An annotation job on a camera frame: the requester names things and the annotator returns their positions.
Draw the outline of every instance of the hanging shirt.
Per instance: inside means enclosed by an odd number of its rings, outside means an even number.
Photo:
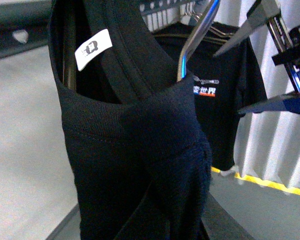
[[[80,26],[80,34],[76,36],[79,46],[91,38],[80,3],[75,2],[76,21]],[[108,18],[103,15],[105,11],[118,14],[131,10],[127,1],[89,0],[86,3],[90,10],[87,12],[99,17],[93,18],[98,28],[107,26],[109,32],[127,34],[120,29],[111,29],[109,22],[104,23]],[[118,9],[105,7],[111,3],[116,3]],[[166,72],[165,76],[151,70],[156,76],[151,81],[156,87],[153,94],[132,103],[118,103],[110,97],[113,95],[109,91],[110,79],[122,82],[132,70],[147,65],[137,58],[133,60],[139,64],[129,68],[115,62],[126,49],[113,50],[121,43],[117,42],[114,33],[111,35],[113,48],[96,56],[82,71],[77,71],[79,92],[66,88],[60,80],[64,4],[64,1],[52,1],[48,45],[61,106],[65,146],[77,190],[81,240],[202,239],[201,216],[210,185],[212,154],[196,117],[193,74],[189,72],[183,81],[176,83],[174,75]],[[108,20],[128,29],[130,22],[116,22],[116,19],[110,17]],[[139,22],[144,25],[141,16]],[[151,51],[167,56],[148,30],[147,33],[150,42],[157,46]],[[138,51],[144,52],[139,47],[133,50],[137,56]],[[134,55],[132,51],[129,54],[131,58]],[[105,60],[118,67],[112,69],[110,66],[109,71],[101,64]],[[160,69],[154,64],[158,63],[149,62],[148,67]],[[137,83],[142,81],[136,75],[133,77]],[[100,87],[88,87],[90,83]]]
[[[214,27],[224,33],[238,29],[215,22]],[[190,34],[192,26],[173,24],[156,34]],[[207,36],[216,37],[208,31]],[[186,39],[157,37],[162,48],[175,61]],[[237,111],[267,99],[260,68],[249,39],[225,54],[214,58],[221,46],[202,41],[187,62],[187,69],[194,73],[193,94],[197,119],[206,133],[212,148],[212,165],[222,171],[234,163],[234,145],[240,117]]]

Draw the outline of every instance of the hanger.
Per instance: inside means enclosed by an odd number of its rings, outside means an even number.
[[[64,2],[63,30],[63,60],[62,83],[67,88],[76,91],[76,14],[74,0]]]
[[[188,39],[190,34],[182,34],[182,33],[163,33],[163,34],[155,34],[156,38],[181,38],[181,39]],[[211,44],[217,44],[222,46],[225,44],[228,40],[227,39],[220,39],[212,36],[205,36],[202,41],[211,43]]]
[[[198,22],[200,20],[200,17],[203,15],[203,13],[195,11],[196,4],[198,4],[197,1],[194,2],[193,4],[186,4],[185,7],[184,7],[184,14],[174,18],[172,20],[172,23],[169,24],[169,25],[172,25],[175,22],[180,22],[181,19],[185,16],[189,16],[189,17],[193,18],[196,22]],[[156,32],[160,31],[161,29],[162,28],[153,31],[153,34],[156,38],[183,38],[183,39],[187,39],[190,36],[189,34],[178,34],[178,33],[161,33],[161,34],[157,34]],[[208,31],[211,32],[212,34],[214,34],[216,37],[205,36],[202,40],[204,42],[217,44],[217,45],[220,45],[220,46],[225,44],[227,42],[227,40],[229,40],[234,35],[233,32],[223,32],[223,31],[219,30],[218,28],[216,28],[214,26],[211,26]]]
[[[187,73],[187,61],[192,56],[200,42],[203,40],[207,31],[212,25],[212,22],[219,9],[220,0],[211,0],[204,12],[200,16],[198,23],[192,30],[189,38],[185,42],[178,61],[177,82],[181,81]]]

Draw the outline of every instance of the dark navy t-shirt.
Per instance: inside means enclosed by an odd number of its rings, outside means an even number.
[[[238,29],[215,22],[217,29],[235,33]],[[193,27],[173,24],[155,34],[190,34]],[[208,37],[216,37],[208,32]],[[181,37],[157,37],[161,47],[175,61],[186,42]],[[234,163],[234,145],[240,117],[237,111],[267,99],[263,78],[249,39],[214,58],[221,45],[202,41],[187,63],[194,73],[193,93],[197,119],[212,148],[212,165],[222,171]]]

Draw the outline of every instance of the floor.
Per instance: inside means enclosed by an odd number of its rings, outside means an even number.
[[[254,239],[300,240],[300,196],[250,182],[240,185],[233,176],[212,176],[210,193]],[[53,240],[80,240],[79,223],[76,213]]]

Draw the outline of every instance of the white wall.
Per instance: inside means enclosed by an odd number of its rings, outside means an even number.
[[[77,204],[48,48],[0,60],[0,240],[44,240]]]

